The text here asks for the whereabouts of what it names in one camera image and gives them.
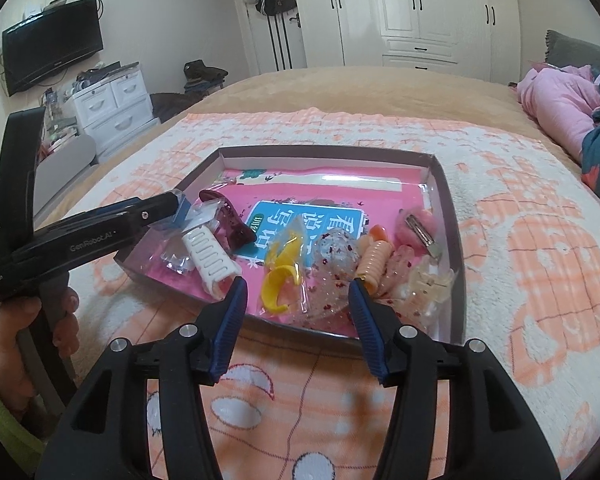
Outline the white built-in wardrobe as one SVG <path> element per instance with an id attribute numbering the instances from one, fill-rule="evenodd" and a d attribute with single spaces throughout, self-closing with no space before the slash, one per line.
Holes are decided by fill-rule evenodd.
<path id="1" fill-rule="evenodd" d="M 520 73 L 518 0 L 297 0 L 276 16 L 234 1 L 255 74 L 385 66 L 508 84 Z"/>

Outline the small clear plastic bag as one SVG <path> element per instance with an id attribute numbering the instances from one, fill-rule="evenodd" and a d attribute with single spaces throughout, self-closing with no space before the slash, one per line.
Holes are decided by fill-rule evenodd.
<path id="1" fill-rule="evenodd" d="M 184 236 L 209 222 L 215 224 L 221 205 L 218 198 L 192 203 L 183 193 L 178 192 L 176 213 L 150 226 L 150 232 L 157 234 L 162 243 L 160 261 L 168 270 L 181 275 L 194 270 L 192 257 L 183 242 Z"/>

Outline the tan bed sheet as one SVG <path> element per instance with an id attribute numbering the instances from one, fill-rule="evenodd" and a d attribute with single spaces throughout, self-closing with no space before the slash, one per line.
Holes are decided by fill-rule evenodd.
<path id="1" fill-rule="evenodd" d="M 387 67 L 329 67 L 284 70 L 236 82 L 150 129 L 71 185 L 36 222 L 46 226 L 65 217 L 111 170 L 188 114 L 306 110 L 469 122 L 542 142 L 575 177 L 581 170 L 521 108 L 515 90 L 462 76 L 393 70 Z"/>

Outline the white drawer cabinet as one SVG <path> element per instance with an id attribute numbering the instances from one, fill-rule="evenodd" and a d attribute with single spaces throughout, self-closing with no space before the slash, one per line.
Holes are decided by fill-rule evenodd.
<path id="1" fill-rule="evenodd" d="M 138 63 L 121 66 L 94 84 L 81 82 L 62 99 L 61 109 L 76 118 L 79 133 L 95 142 L 99 162 L 160 124 Z"/>

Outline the maroon oval hair clip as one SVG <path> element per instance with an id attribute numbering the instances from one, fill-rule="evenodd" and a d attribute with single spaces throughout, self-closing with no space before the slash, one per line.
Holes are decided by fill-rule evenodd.
<path id="1" fill-rule="evenodd" d="M 202 190 L 199 192 L 199 198 L 203 203 L 212 200 L 221 202 L 219 222 L 224 230 L 228 247 L 232 252 L 237 252 L 238 249 L 256 241 L 256 233 L 242 221 L 237 210 L 226 196 L 215 190 Z"/>

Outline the wall mounted black television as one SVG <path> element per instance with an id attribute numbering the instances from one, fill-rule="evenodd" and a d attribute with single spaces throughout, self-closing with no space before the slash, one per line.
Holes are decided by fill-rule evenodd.
<path id="1" fill-rule="evenodd" d="M 7 94 L 13 96 L 104 48 L 97 0 L 55 6 L 2 32 Z"/>

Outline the orange white patterned blanket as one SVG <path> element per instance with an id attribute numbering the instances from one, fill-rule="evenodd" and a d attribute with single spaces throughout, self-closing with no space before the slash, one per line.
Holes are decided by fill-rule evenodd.
<path id="1" fill-rule="evenodd" d="M 107 162 L 58 217 L 173 188 L 234 145 L 334 144 L 433 154 L 462 237 L 466 333 L 482 338 L 532 408 L 560 473 L 600 440 L 600 203 L 544 145 L 473 122 L 326 113 L 188 113 Z M 204 392 L 229 479 L 368 479 L 392 394 L 363 361 L 282 332 L 240 335 Z"/>

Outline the brown cardboard box tray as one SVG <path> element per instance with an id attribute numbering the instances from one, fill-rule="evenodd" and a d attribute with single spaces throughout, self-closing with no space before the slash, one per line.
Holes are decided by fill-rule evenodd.
<path id="1" fill-rule="evenodd" d="M 249 324 L 343 344 L 356 337 L 350 281 L 362 278 L 403 322 L 464 341 L 460 231 L 434 156 L 235 146 L 216 150 L 178 188 L 178 218 L 117 253 L 133 280 L 203 307 L 243 278 Z"/>

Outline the white claw hair clip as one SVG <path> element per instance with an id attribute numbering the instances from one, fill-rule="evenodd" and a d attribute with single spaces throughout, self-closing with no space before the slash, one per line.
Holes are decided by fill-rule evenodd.
<path id="1" fill-rule="evenodd" d="M 223 299 L 242 268 L 230 258 L 206 226 L 197 226 L 182 237 L 182 242 L 197 270 L 204 291 L 215 300 Z"/>

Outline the pink quilt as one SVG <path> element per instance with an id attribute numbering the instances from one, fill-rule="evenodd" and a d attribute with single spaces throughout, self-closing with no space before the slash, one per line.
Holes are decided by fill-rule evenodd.
<path id="1" fill-rule="evenodd" d="M 582 144 L 600 110 L 600 79 L 591 65 L 533 67 L 516 87 L 524 111 L 578 164 Z"/>

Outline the dark clothes pile on stool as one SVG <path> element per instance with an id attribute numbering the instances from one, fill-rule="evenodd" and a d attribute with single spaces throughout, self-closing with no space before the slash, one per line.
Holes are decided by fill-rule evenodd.
<path id="1" fill-rule="evenodd" d="M 228 71 L 204 64 L 203 60 L 187 62 L 183 67 L 186 78 L 186 93 L 209 94 L 213 89 L 222 88 Z"/>

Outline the pink felt snap clip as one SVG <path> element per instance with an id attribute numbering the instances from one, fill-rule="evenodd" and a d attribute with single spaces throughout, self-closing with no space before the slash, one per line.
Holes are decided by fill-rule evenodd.
<path id="1" fill-rule="evenodd" d="M 416 255 L 427 255 L 432 260 L 439 261 L 442 249 L 436 242 L 437 232 L 437 219 L 429 209 L 401 209 L 396 217 L 394 240 L 398 247 L 411 247 Z"/>

